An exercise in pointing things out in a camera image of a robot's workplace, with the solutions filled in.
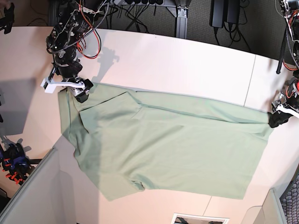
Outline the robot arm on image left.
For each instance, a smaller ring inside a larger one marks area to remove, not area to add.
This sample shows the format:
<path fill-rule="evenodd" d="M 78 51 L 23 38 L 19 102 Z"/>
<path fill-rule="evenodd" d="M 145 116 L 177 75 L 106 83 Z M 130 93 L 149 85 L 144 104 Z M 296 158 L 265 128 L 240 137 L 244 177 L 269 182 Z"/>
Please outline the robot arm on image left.
<path fill-rule="evenodd" d="M 53 93 L 62 86 L 69 89 L 78 102 L 88 99 L 93 83 L 79 76 L 83 67 L 77 53 L 83 53 L 85 38 L 90 34 L 95 34 L 101 48 L 97 20 L 103 21 L 108 9 L 107 0 L 49 1 L 49 22 L 53 29 L 46 38 L 46 50 L 53 58 L 53 68 L 41 83 L 46 93 Z"/>

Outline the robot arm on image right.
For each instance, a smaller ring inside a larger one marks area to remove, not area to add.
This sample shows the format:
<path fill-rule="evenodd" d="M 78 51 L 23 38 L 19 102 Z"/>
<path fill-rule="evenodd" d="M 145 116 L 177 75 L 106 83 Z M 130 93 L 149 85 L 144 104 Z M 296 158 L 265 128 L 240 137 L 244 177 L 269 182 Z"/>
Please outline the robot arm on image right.
<path fill-rule="evenodd" d="M 286 82 L 286 88 L 271 103 L 269 125 L 276 128 L 288 122 L 290 117 L 299 117 L 299 2 L 297 0 L 280 0 L 281 16 L 285 20 L 285 31 L 282 40 L 276 73 L 280 74 L 285 67 L 292 72 L 293 78 Z M 285 50 L 288 49 L 295 67 L 285 62 Z"/>

